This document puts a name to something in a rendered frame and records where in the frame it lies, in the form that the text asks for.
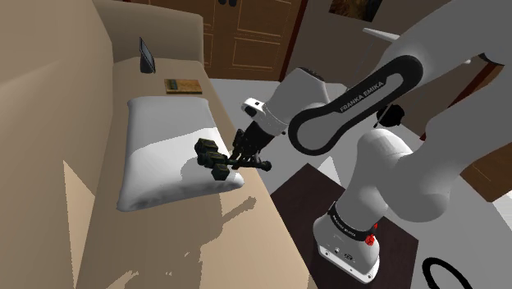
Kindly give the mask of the dark robot stand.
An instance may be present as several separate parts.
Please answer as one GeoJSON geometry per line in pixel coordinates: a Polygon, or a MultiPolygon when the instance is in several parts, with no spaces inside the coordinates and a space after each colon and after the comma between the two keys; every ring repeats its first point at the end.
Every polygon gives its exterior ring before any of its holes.
{"type": "Polygon", "coordinates": [[[318,289],[412,289],[418,240],[385,217],[376,230],[381,263],[372,282],[359,282],[318,253],[313,222],[343,192],[342,186],[307,163],[271,194],[318,289]]]}

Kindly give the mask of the brown book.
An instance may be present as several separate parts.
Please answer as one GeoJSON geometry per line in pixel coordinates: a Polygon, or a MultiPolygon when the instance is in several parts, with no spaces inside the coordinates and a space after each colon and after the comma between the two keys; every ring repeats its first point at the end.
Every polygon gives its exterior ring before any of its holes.
{"type": "Polygon", "coordinates": [[[203,90],[198,80],[165,79],[167,94],[202,94],[203,90]]]}

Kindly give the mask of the white pillow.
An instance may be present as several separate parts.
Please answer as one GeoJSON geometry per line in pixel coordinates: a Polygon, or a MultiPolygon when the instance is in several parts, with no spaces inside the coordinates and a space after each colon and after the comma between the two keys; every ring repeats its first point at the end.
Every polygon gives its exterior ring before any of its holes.
{"type": "Polygon", "coordinates": [[[216,181],[197,164],[194,145],[213,140],[228,154],[207,99],[144,96],[128,103],[126,160],[117,209],[130,212],[241,188],[245,181],[230,172],[216,181]]]}

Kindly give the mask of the brown wooden cabinet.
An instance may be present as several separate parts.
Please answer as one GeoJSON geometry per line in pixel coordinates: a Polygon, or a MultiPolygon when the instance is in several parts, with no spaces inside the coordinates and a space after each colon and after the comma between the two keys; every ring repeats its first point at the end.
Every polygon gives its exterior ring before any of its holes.
{"type": "Polygon", "coordinates": [[[308,0],[125,0],[203,17],[209,77],[282,80],[308,0]]]}

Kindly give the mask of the black standing tablet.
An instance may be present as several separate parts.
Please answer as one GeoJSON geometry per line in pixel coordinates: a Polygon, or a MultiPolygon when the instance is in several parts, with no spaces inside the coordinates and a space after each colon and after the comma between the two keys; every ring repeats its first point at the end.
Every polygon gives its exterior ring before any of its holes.
{"type": "Polygon", "coordinates": [[[155,61],[153,55],[149,51],[146,46],[144,40],[139,38],[139,52],[140,52],[140,62],[139,68],[140,72],[144,74],[154,74],[156,72],[155,61]]]}

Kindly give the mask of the beige sofa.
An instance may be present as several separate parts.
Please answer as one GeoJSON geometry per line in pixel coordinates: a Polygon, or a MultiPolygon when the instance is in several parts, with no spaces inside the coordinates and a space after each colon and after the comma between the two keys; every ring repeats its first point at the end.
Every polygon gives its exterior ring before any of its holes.
{"type": "Polygon", "coordinates": [[[197,14],[116,0],[0,0],[0,289],[317,289],[258,172],[216,195],[117,209],[127,103],[203,68],[197,14]],[[156,72],[140,72],[139,38],[156,72]]]}

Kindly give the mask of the brown wooden furniture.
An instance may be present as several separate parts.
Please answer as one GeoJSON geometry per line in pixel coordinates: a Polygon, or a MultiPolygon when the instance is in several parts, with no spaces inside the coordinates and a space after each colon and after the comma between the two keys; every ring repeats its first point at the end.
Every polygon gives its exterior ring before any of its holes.
{"type": "MultiPolygon", "coordinates": [[[[460,95],[469,96],[494,80],[502,66],[488,63],[460,95]]],[[[487,202],[493,202],[512,190],[512,143],[489,153],[468,166],[461,176],[487,202]]]]}

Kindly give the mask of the dark wall picture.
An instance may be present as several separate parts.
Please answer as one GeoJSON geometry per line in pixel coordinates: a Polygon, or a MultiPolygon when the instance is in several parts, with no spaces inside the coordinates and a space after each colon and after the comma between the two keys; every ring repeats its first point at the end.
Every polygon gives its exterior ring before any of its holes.
{"type": "Polygon", "coordinates": [[[332,0],[329,12],[339,16],[372,22],[382,0],[332,0]]]}

